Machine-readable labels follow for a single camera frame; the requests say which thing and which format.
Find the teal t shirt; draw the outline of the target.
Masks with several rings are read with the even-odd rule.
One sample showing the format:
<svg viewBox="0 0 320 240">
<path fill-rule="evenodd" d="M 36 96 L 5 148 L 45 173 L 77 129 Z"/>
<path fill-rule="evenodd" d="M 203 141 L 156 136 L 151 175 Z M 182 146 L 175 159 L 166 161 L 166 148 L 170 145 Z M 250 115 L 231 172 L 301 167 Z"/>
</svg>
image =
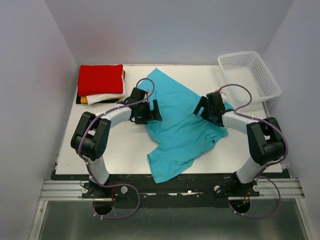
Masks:
<svg viewBox="0 0 320 240">
<path fill-rule="evenodd" d="M 154 91 L 149 99 L 157 100 L 162 117 L 162 121 L 153 120 L 146 125 L 148 135 L 157 143 L 147 154 L 155 183 L 178 176 L 228 136 L 226 128 L 193 113 L 201 99 L 198 94 L 159 69 L 154 69 L 138 87 Z"/>
</svg>

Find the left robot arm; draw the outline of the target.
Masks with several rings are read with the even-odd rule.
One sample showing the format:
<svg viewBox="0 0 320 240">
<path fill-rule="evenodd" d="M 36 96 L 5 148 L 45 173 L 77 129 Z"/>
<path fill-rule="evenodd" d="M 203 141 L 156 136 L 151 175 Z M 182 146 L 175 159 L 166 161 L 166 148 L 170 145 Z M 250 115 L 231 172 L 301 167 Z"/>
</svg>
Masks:
<svg viewBox="0 0 320 240">
<path fill-rule="evenodd" d="M 70 146 L 84 161 L 89 179 L 94 182 L 93 191 L 101 198 L 107 197 L 111 185 L 110 173 L 103 155 L 107 149 L 111 128 L 127 121 L 146 125 L 150 121 L 161 122 L 162 116 L 156 99 L 149 101 L 147 91 L 133 88 L 131 95 L 103 113 L 84 112 L 75 128 Z"/>
</svg>

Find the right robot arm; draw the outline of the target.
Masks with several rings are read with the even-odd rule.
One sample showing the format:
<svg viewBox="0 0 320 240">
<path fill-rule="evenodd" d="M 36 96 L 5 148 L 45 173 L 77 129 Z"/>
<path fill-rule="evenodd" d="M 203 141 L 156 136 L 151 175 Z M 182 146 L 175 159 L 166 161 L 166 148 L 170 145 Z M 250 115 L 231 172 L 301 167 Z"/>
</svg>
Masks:
<svg viewBox="0 0 320 240">
<path fill-rule="evenodd" d="M 288 143 L 274 117 L 265 119 L 247 116 L 233 109 L 227 109 L 220 92 L 202 96 L 193 111 L 216 126 L 230 128 L 247 136 L 250 157 L 234 174 L 236 180 L 230 183 L 230 191 L 241 196 L 269 166 L 283 161 L 288 155 Z"/>
</svg>

